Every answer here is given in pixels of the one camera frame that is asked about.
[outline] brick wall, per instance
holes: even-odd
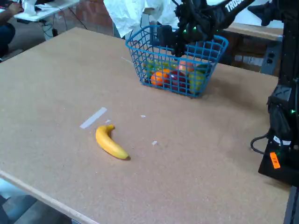
[[[103,0],[84,0],[72,10],[83,23],[112,28],[113,23]],[[64,13],[67,20],[76,20],[69,10],[65,10]]]

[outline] person's leg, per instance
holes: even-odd
[[[15,35],[15,28],[10,23],[0,26],[0,57],[8,51],[8,44]]]

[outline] orange sticker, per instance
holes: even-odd
[[[280,168],[280,164],[278,162],[278,158],[276,156],[276,153],[270,153],[270,157],[271,157],[274,169]]]

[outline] orange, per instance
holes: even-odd
[[[170,73],[169,69],[163,69],[162,71],[156,71],[150,78],[152,85],[163,86],[164,83],[170,83],[169,73]]]

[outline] banana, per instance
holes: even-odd
[[[114,129],[114,125],[103,125],[98,127],[95,138],[97,143],[109,154],[118,159],[129,159],[128,153],[116,144],[109,136],[108,133]]]

